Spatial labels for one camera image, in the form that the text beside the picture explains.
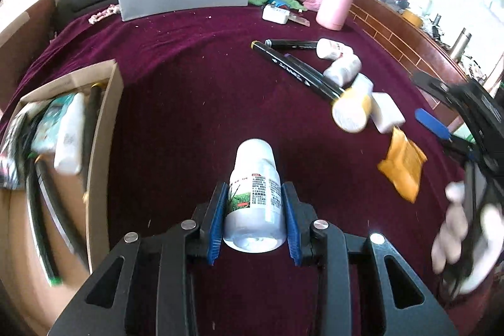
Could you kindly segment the white gloved right hand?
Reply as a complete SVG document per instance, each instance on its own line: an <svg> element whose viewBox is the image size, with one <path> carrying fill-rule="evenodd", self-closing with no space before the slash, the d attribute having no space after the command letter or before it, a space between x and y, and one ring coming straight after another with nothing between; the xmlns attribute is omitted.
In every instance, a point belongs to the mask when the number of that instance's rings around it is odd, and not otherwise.
<svg viewBox="0 0 504 336"><path fill-rule="evenodd" d="M432 269L446 300L475 291L503 252L503 188L495 181L450 182L444 221L432 245Z"/></svg>

